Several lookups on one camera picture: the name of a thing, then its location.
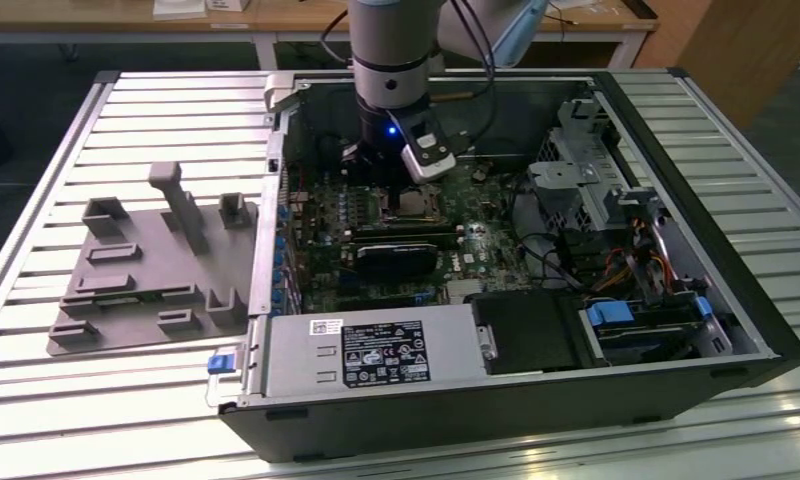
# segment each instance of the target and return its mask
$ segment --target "wooden table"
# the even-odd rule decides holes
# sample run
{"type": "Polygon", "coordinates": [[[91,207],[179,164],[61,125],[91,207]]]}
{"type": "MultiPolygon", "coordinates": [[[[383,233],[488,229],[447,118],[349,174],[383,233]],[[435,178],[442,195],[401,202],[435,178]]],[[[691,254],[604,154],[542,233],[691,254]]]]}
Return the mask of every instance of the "wooden table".
{"type": "MultiPolygon", "coordinates": [[[[275,44],[313,42],[345,0],[252,0],[247,10],[208,12],[207,18],[153,21],[152,0],[0,0],[0,43],[248,42],[261,69],[276,70],[275,44]]],[[[638,18],[622,0],[563,11],[566,25],[546,19],[535,42],[606,42],[618,45],[610,66],[628,68],[656,20],[638,18]]],[[[348,41],[341,23],[331,41],[348,41]]]]}
{"type": "Polygon", "coordinates": [[[739,128],[800,62],[800,0],[646,0],[663,22],[635,66],[683,67],[739,128]]]}
{"type": "MultiPolygon", "coordinates": [[[[279,68],[275,44],[279,42],[315,42],[325,26],[347,8],[345,0],[260,0],[257,10],[257,56],[261,68],[279,68]]],[[[563,25],[546,18],[534,42],[599,42],[618,45],[608,67],[631,68],[648,32],[658,28],[658,20],[642,19],[622,0],[602,0],[591,7],[563,11],[563,19],[575,24],[563,25]]],[[[329,41],[349,41],[349,24],[341,21],[328,36],[329,41]]]]}

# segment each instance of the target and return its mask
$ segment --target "metal slatted table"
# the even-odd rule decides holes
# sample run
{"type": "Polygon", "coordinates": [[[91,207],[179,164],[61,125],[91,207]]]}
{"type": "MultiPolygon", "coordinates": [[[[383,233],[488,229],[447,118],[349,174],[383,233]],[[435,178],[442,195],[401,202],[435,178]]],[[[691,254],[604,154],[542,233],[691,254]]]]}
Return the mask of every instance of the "metal slatted table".
{"type": "MultiPolygon", "coordinates": [[[[799,198],[690,80],[664,71],[616,78],[800,336],[799,198]]],[[[265,73],[107,80],[89,92],[0,254],[0,478],[800,475],[800,368],[670,422],[301,466],[263,462],[205,402],[208,356],[237,338],[51,358],[47,329],[85,236],[88,198],[117,195],[129,210],[163,207],[144,180],[152,161],[177,160],[199,203],[231,191],[261,199],[265,73]]]]}

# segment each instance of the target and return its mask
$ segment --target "warning label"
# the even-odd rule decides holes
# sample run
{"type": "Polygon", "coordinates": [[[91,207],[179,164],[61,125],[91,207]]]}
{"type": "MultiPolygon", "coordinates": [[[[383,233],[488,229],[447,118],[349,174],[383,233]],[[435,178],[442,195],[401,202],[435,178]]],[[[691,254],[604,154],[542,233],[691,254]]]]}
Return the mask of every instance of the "warning label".
{"type": "Polygon", "coordinates": [[[343,327],[341,341],[349,388],[430,380],[420,321],[343,327]]]}

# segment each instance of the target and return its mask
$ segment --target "blue clip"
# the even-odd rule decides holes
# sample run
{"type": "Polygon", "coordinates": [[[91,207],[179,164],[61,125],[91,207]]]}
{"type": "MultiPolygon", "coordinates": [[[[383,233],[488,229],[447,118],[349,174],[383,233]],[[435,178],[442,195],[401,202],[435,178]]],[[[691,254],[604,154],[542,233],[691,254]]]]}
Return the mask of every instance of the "blue clip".
{"type": "Polygon", "coordinates": [[[235,373],[235,354],[213,355],[208,360],[208,373],[219,375],[220,373],[235,373]]]}
{"type": "Polygon", "coordinates": [[[706,297],[696,297],[696,308],[703,318],[711,317],[714,311],[711,310],[711,304],[708,303],[708,299],[706,297]]]}
{"type": "Polygon", "coordinates": [[[635,316],[631,313],[628,304],[623,301],[594,303],[587,309],[587,317],[594,327],[604,323],[634,322],[635,316]]]}

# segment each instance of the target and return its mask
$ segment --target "black cable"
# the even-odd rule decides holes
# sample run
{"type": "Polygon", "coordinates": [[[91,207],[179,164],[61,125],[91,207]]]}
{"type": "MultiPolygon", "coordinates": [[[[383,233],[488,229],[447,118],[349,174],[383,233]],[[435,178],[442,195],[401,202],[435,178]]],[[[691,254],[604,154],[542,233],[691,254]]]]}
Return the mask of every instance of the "black cable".
{"type": "Polygon", "coordinates": [[[490,114],[487,116],[486,123],[483,124],[483,126],[480,127],[478,132],[468,136],[470,143],[471,143],[471,145],[474,145],[478,142],[478,140],[480,139],[480,137],[483,137],[486,132],[490,130],[490,128],[492,128],[492,124],[495,123],[495,117],[498,115],[498,99],[496,99],[496,94],[495,94],[495,64],[492,63],[495,61],[495,52],[492,51],[492,43],[490,42],[490,37],[486,34],[486,30],[483,29],[483,24],[480,23],[480,18],[478,17],[478,14],[476,14],[474,8],[468,4],[468,0],[459,0],[459,1],[462,1],[463,6],[468,10],[468,14],[471,15],[472,21],[480,32],[480,35],[483,36],[483,41],[486,43],[486,48],[487,48],[487,50],[484,52],[480,42],[478,40],[478,36],[475,35],[475,33],[471,29],[471,25],[466,18],[466,14],[463,13],[463,9],[459,6],[459,2],[458,2],[458,0],[451,0],[451,5],[454,6],[454,10],[456,11],[456,16],[459,18],[460,23],[463,24],[463,28],[466,30],[466,33],[468,34],[468,38],[475,46],[475,49],[478,50],[478,55],[480,55],[480,60],[483,61],[483,66],[484,66],[486,74],[487,74],[488,84],[478,92],[478,94],[475,94],[475,96],[472,98],[478,97],[487,91],[490,92],[490,95],[491,95],[491,97],[490,97],[490,114]]]}
{"type": "Polygon", "coordinates": [[[578,25],[578,22],[575,20],[564,20],[563,17],[558,18],[558,17],[552,17],[551,15],[546,15],[546,18],[556,20],[560,23],[566,23],[567,25],[578,25]]]}
{"type": "Polygon", "coordinates": [[[490,68],[490,114],[486,123],[483,124],[483,127],[480,127],[480,130],[478,130],[478,132],[470,136],[470,141],[474,145],[475,143],[478,143],[478,140],[480,140],[483,135],[486,135],[486,132],[488,132],[492,128],[492,125],[495,124],[495,117],[498,116],[498,98],[495,94],[495,52],[492,51],[492,42],[490,42],[490,36],[487,35],[486,30],[483,28],[483,23],[480,22],[480,18],[478,17],[478,12],[475,12],[474,8],[471,8],[468,0],[460,1],[468,9],[468,13],[471,14],[471,20],[472,22],[475,22],[475,26],[480,31],[480,35],[483,36],[483,42],[486,44],[486,51],[488,53],[488,61],[486,63],[488,63],[490,68]]]}
{"type": "Polygon", "coordinates": [[[560,7],[556,6],[554,3],[550,3],[548,5],[551,5],[555,10],[558,10],[558,16],[560,18],[556,18],[555,20],[558,20],[560,22],[560,45],[563,45],[563,43],[566,42],[566,24],[570,23],[570,25],[572,25],[575,22],[572,22],[571,20],[567,22],[563,19],[563,10],[560,10],[560,7]]]}
{"type": "Polygon", "coordinates": [[[332,20],[332,23],[329,23],[325,27],[325,30],[323,30],[323,33],[320,34],[320,45],[323,45],[323,49],[325,50],[325,53],[329,54],[329,56],[337,60],[339,62],[341,62],[344,65],[347,65],[348,60],[341,58],[341,56],[335,53],[335,50],[332,50],[332,48],[329,47],[329,44],[325,43],[325,38],[329,36],[329,33],[332,32],[332,30],[335,30],[335,27],[337,26],[339,23],[341,23],[341,20],[347,17],[347,10],[344,10],[337,17],[335,17],[335,20],[332,20]]]}

